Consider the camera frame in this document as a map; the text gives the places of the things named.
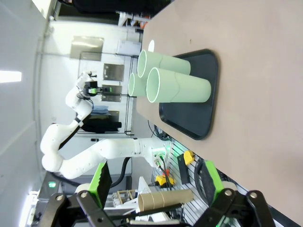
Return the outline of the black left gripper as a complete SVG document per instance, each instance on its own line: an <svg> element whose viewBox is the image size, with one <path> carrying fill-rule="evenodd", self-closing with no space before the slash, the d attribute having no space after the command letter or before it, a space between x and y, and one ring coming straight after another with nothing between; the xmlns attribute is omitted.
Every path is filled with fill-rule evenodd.
<svg viewBox="0 0 303 227"><path fill-rule="evenodd" d="M96 95L99 93L111 93L112 88L111 87L99 87L98 88L98 82L97 81L86 81L84 85L85 89L88 89L89 95Z"/></svg>

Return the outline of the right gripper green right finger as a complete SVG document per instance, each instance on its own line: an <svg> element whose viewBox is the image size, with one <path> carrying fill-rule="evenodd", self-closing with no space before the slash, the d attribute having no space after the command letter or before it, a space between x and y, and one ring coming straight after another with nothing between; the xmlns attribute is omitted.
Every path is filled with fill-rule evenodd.
<svg viewBox="0 0 303 227"><path fill-rule="evenodd" d="M274 219L262 192L252 190L241 194L225 188L212 161L202 160L195 168L205 192L208 208L194 224L195 227L220 227L225 220L234 219L241 227L274 227Z"/></svg>

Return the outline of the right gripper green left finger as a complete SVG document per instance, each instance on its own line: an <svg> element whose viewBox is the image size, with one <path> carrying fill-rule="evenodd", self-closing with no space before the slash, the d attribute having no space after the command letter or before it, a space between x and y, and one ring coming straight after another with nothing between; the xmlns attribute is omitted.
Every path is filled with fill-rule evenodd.
<svg viewBox="0 0 303 227"><path fill-rule="evenodd" d="M49 199L42 215L44 227L73 227L86 222L91 227L115 227L116 222L130 219L133 215L113 215L104 210L112 184L107 163L99 164L87 190L72 196L55 193Z"/></svg>

